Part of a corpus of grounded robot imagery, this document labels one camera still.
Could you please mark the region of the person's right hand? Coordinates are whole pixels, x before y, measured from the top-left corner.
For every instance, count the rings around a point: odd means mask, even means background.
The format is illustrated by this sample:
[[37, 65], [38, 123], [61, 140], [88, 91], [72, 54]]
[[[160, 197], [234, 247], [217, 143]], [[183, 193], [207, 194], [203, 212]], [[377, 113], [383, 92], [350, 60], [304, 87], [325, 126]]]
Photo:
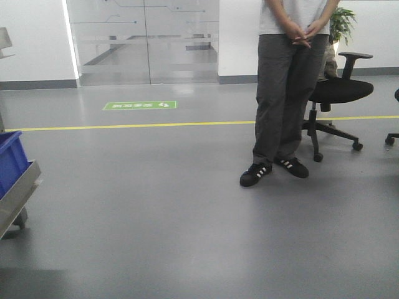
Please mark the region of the person's right hand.
[[288, 19], [283, 22], [282, 26], [292, 45], [301, 45], [308, 49], [311, 48], [308, 36], [295, 22]]

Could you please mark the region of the person's left hand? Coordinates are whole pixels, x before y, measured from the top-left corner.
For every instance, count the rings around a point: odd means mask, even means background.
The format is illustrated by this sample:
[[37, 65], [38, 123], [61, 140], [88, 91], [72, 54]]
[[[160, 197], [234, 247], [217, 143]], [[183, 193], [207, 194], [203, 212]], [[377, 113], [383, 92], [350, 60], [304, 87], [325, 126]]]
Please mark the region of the person's left hand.
[[318, 34], [327, 24], [324, 19], [317, 19], [313, 21], [305, 30], [304, 40], [310, 41], [316, 34]]

